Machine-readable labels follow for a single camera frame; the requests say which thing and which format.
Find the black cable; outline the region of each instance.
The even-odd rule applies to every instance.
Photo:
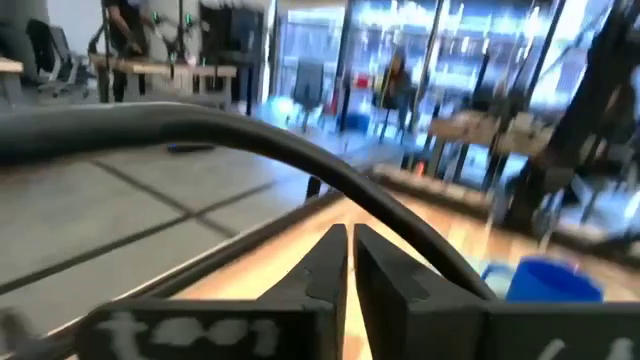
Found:
[[[496,299],[465,259],[431,226],[328,151],[249,117],[177,103],[92,105],[0,116],[0,166],[115,148],[202,142],[260,154],[342,191],[413,246],[440,273],[483,299]]]

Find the wooden floor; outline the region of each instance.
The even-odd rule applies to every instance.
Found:
[[[419,200],[396,196],[449,239],[463,255],[478,259],[495,259],[510,264],[538,252],[535,242],[517,235],[487,228],[485,224],[450,211],[426,205]],[[181,299],[255,299],[280,280],[322,237],[334,223],[366,223],[409,255],[426,264],[417,252],[388,227],[362,208],[343,199],[315,216],[292,226],[251,254],[185,289]],[[640,274],[617,265],[585,257],[557,247],[549,247],[547,255],[579,265],[605,287],[607,301],[640,299]],[[349,288],[345,329],[344,359],[371,359],[357,292],[354,286],[353,261],[349,259]]]

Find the person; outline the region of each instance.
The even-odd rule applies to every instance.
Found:
[[[148,54],[144,27],[154,29],[150,17],[140,12],[140,0],[104,0],[109,16],[110,42],[119,56],[125,59],[144,57]],[[145,94],[144,75],[138,77],[140,95]],[[127,74],[113,71],[113,97],[122,102],[127,89]]]
[[[414,94],[411,76],[405,69],[406,56],[401,49],[396,49],[391,58],[391,63],[384,73],[384,79],[387,79],[387,86],[384,91],[384,97],[380,105],[384,107],[395,107],[398,109],[398,123],[404,127],[409,112],[409,106],[412,102]]]

